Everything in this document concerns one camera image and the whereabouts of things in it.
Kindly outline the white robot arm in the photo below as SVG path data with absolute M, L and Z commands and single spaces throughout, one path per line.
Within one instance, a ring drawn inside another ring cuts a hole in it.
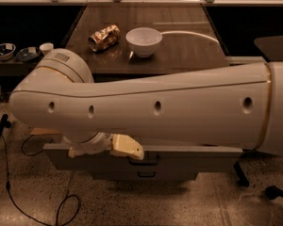
M 9 97 L 30 126 L 60 131 L 77 152 L 102 133 L 283 156 L 283 62 L 96 83 L 84 60 L 54 49 Z

